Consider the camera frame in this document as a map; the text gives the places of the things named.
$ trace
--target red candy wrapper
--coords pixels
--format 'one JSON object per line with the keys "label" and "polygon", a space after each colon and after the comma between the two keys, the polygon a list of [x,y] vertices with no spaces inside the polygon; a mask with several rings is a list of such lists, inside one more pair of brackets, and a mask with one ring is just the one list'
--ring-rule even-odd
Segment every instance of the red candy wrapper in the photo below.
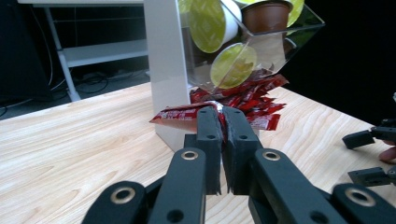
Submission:
{"label": "red candy wrapper", "polygon": [[181,130],[196,133],[197,131],[197,112],[203,107],[213,106],[221,112],[222,105],[215,101],[206,101],[192,105],[181,105],[166,107],[158,113],[150,123],[161,124]]}
{"label": "red candy wrapper", "polygon": [[272,131],[276,130],[277,123],[279,122],[279,114],[271,114],[257,117],[247,117],[247,121],[254,129]]}
{"label": "red candy wrapper", "polygon": [[208,105],[214,106],[219,112],[220,123],[224,125],[221,109],[227,105],[243,111],[252,128],[275,130],[280,115],[274,113],[285,104],[275,104],[274,99],[265,95],[268,91],[289,82],[280,74],[268,75],[265,69],[253,71],[241,85],[228,90],[218,89],[214,93],[198,88],[190,92],[191,105],[167,107],[150,122],[196,132],[199,109]]}

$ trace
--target black mechanical part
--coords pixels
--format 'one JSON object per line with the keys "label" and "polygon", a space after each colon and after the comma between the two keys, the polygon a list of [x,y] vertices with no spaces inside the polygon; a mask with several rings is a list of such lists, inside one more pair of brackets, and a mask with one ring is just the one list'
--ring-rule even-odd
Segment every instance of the black mechanical part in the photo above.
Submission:
{"label": "black mechanical part", "polygon": [[351,171],[347,174],[353,183],[363,185],[364,187],[389,185],[391,183],[396,186],[396,166],[393,166],[386,173],[381,167],[374,167]]}
{"label": "black mechanical part", "polygon": [[348,149],[353,149],[374,143],[374,138],[396,142],[396,119],[383,119],[380,125],[370,131],[348,134],[343,137],[343,141]]}
{"label": "black mechanical part", "polygon": [[271,204],[277,223],[346,223],[284,153],[258,149],[251,171]]}
{"label": "black mechanical part", "polygon": [[205,161],[198,148],[175,153],[148,223],[205,222]]}
{"label": "black mechanical part", "polygon": [[395,208],[362,185],[341,184],[334,187],[332,204],[348,223],[395,223]]}
{"label": "black mechanical part", "polygon": [[[210,160],[206,152],[219,155],[222,137],[208,127],[221,129],[217,115],[207,109],[199,112],[198,133],[186,135],[185,147],[175,153],[166,176],[145,189],[127,181],[108,187],[83,223],[204,223],[207,190],[214,193],[219,189],[218,183],[206,184],[208,179],[218,181],[208,175],[219,175],[218,166],[213,165],[219,160]],[[332,194],[315,188],[285,154],[262,147],[241,111],[224,107],[223,112],[228,136],[222,152],[227,183],[234,194],[249,196],[248,207],[256,223],[371,224],[396,220],[396,209],[364,186],[339,185]],[[216,124],[207,121],[209,118]],[[387,174],[376,169],[363,175],[355,173],[354,178],[374,183],[378,174],[394,184],[396,166]]]}
{"label": "black mechanical part", "polygon": [[252,181],[248,161],[262,144],[242,111],[224,106],[223,114],[228,139],[222,158],[228,190],[234,195],[248,195]]}
{"label": "black mechanical part", "polygon": [[220,162],[223,136],[218,112],[212,106],[198,111],[197,134],[186,134],[184,147],[200,148],[206,154],[206,194],[221,194]]}
{"label": "black mechanical part", "polygon": [[343,141],[348,149],[375,143],[373,136],[369,131],[348,134],[343,137]]}
{"label": "black mechanical part", "polygon": [[99,195],[82,223],[145,223],[147,211],[145,188],[139,183],[121,181]]}

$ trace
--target shelf leg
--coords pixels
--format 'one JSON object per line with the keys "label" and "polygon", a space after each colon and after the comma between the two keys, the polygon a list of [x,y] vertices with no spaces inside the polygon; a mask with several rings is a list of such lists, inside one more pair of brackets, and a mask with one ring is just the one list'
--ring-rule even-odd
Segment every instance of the shelf leg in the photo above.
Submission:
{"label": "shelf leg", "polygon": [[50,14],[50,9],[48,7],[44,8],[47,16],[47,21],[49,23],[49,28],[52,33],[53,40],[55,42],[56,50],[58,51],[58,57],[61,62],[62,70],[64,71],[64,79],[66,80],[67,87],[69,91],[67,92],[69,94],[70,100],[72,102],[79,101],[81,98],[78,95],[78,92],[76,91],[75,85],[73,83],[73,78],[70,74],[69,66],[67,66],[67,60],[64,57],[64,51],[61,46],[61,41],[59,40],[59,36],[56,33],[56,28],[53,23],[53,18],[52,15]]}

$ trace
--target plastic cup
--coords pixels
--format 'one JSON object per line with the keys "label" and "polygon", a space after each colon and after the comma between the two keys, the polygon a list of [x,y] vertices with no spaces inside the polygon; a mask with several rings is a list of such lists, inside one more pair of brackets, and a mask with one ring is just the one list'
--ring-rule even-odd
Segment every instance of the plastic cup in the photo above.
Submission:
{"label": "plastic cup", "polygon": [[224,11],[224,17],[226,20],[225,35],[222,43],[226,43],[233,39],[238,33],[238,23],[236,20],[241,21],[242,14],[241,9],[233,0],[221,0],[224,6],[221,6]]}
{"label": "plastic cup", "polygon": [[285,30],[291,10],[286,0],[260,1],[242,8],[242,23],[253,34]]}

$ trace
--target black background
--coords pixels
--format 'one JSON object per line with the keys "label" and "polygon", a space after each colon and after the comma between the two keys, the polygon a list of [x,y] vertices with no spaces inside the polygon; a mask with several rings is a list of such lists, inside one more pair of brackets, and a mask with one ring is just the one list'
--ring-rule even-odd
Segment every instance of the black background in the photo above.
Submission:
{"label": "black background", "polygon": [[374,125],[396,118],[393,0],[306,0],[326,23],[280,71],[285,87]]}
{"label": "black background", "polygon": [[48,71],[38,27],[28,7],[0,1],[0,103],[15,98],[49,99]]}

